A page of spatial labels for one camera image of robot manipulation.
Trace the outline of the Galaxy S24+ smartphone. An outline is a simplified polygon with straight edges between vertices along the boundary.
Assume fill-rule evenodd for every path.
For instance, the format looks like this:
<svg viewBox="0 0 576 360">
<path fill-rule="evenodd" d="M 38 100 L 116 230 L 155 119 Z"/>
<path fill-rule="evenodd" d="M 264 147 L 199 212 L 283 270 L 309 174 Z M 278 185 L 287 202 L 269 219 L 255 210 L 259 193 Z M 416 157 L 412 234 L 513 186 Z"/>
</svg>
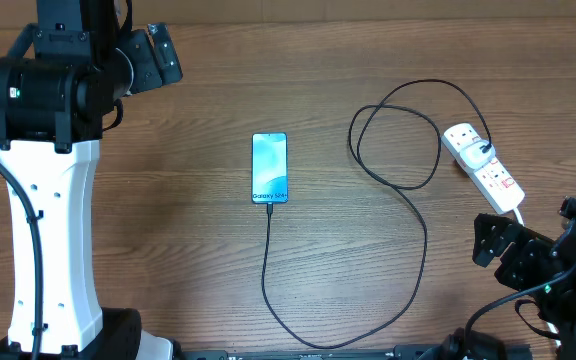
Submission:
<svg viewBox="0 0 576 360">
<path fill-rule="evenodd" d="M 288 147 L 284 132 L 252 136 L 251 198 L 254 203 L 286 203 Z"/>
</svg>

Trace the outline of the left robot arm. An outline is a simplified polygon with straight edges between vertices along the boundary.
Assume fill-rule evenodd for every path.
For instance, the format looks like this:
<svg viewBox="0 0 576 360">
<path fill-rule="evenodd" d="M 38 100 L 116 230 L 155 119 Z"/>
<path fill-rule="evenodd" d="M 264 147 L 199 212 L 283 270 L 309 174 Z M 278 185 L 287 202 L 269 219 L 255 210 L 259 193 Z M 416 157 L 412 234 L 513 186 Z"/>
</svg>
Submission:
<svg viewBox="0 0 576 360">
<path fill-rule="evenodd" d="M 41 1 L 0 57 L 0 175 L 8 188 L 14 304 L 0 359 L 175 360 L 139 312 L 100 305 L 92 193 L 101 140 L 123 99 L 183 73 L 168 27 L 112 1 Z"/>
</svg>

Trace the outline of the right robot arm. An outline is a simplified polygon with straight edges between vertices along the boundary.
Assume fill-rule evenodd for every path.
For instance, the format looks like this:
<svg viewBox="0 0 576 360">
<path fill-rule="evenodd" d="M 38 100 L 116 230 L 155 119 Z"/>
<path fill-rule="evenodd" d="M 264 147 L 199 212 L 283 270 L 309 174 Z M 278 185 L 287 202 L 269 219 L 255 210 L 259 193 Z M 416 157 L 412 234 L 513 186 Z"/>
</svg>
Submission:
<svg viewBox="0 0 576 360">
<path fill-rule="evenodd" d="M 474 329 L 484 314 L 512 303 L 516 308 L 535 305 L 539 318 L 554 327 L 539 330 L 538 335 L 559 341 L 558 358 L 576 359 L 576 197 L 565 198 L 559 213 L 566 223 L 555 240 L 503 216 L 475 218 L 474 263 L 486 267 L 498 258 L 495 277 L 513 292 L 475 312 L 464 328 L 439 347 L 438 358 L 519 359 L 528 355 L 528 350 L 511 349 Z"/>
</svg>

